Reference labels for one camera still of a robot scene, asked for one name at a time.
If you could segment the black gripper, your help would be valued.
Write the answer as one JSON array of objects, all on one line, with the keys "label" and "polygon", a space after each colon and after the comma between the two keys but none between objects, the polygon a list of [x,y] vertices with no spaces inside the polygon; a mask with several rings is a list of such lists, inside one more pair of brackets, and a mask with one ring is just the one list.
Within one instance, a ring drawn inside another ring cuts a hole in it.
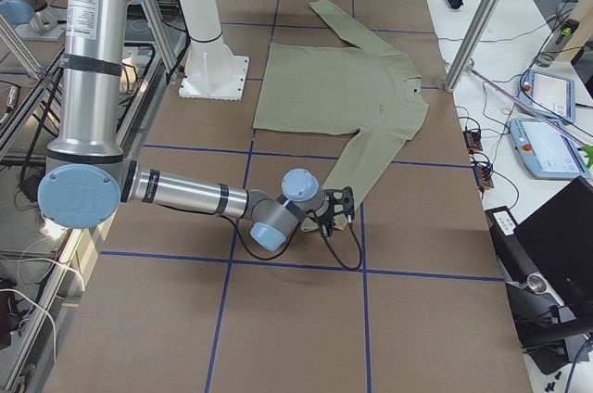
[{"label": "black gripper", "polygon": [[321,232],[332,232],[338,227],[338,220],[351,224],[355,218],[354,194],[350,186],[343,189],[324,189],[325,208],[317,215]]}]

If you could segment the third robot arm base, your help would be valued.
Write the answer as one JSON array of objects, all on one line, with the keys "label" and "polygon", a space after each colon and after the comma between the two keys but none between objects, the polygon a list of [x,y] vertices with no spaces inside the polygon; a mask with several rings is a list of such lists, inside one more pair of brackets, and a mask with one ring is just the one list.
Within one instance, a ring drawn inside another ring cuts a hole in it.
[{"label": "third robot arm base", "polygon": [[65,38],[67,10],[46,0],[1,0],[1,16],[24,41],[61,42]]}]

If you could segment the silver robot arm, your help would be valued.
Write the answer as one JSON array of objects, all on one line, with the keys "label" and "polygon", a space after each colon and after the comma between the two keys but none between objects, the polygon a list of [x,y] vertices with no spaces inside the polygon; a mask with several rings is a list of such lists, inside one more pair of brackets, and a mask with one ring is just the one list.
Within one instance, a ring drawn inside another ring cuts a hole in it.
[{"label": "silver robot arm", "polygon": [[133,0],[68,0],[63,99],[58,137],[47,148],[38,187],[43,215],[61,226],[86,229],[106,221],[120,204],[138,200],[183,212],[245,218],[266,250],[287,242],[304,221],[323,238],[348,228],[350,188],[323,189],[303,169],[289,171],[282,193],[233,188],[158,170],[126,159],[116,140],[127,9]]}]

